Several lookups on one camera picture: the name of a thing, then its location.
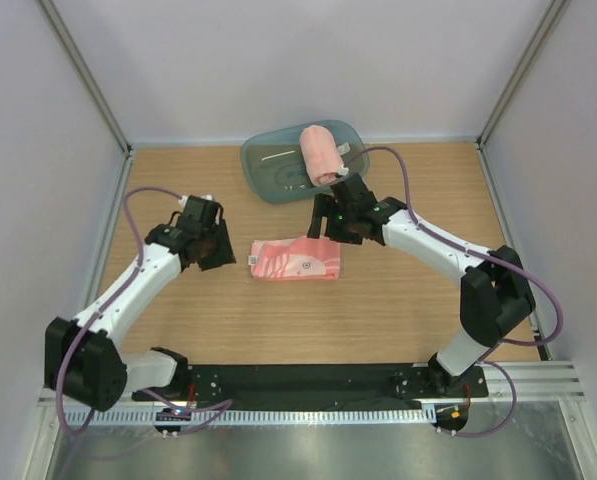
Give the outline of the long pink towel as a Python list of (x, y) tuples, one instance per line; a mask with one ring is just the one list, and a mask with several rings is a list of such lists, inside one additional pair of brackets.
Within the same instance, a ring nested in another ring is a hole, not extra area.
[(299, 138), (301, 154), (310, 182), (325, 187), (349, 173), (331, 132), (323, 126), (305, 128)]

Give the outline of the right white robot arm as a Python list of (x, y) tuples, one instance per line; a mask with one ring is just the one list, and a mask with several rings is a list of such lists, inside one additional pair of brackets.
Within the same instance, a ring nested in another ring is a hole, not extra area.
[(314, 198), (308, 237), (344, 244), (366, 240), (416, 257), (459, 288), (460, 328), (428, 362), (428, 382), (439, 395), (460, 389), (485, 359), (535, 309), (518, 254), (464, 241), (417, 216), (394, 197), (378, 200), (362, 177), (338, 179)]

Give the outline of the teal translucent plastic bin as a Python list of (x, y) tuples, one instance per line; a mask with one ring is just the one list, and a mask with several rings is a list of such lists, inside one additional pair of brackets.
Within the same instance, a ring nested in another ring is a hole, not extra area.
[[(369, 154), (356, 130), (340, 120), (316, 123), (329, 130), (344, 164), (354, 173), (365, 175), (370, 167)], [(284, 204), (327, 193), (310, 181), (299, 145), (308, 124), (300, 124), (256, 135), (241, 146), (240, 160), (251, 190), (270, 204)]]

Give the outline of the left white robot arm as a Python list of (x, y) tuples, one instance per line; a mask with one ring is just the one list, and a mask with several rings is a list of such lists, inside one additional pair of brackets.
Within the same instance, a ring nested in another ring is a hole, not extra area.
[(157, 389), (169, 400), (190, 386), (185, 356), (163, 347), (122, 355), (121, 346), (151, 301), (189, 266), (202, 271), (233, 264), (224, 209), (210, 196), (183, 196), (183, 209), (138, 239), (138, 254), (92, 304), (45, 331), (44, 383), (96, 411), (126, 393)]

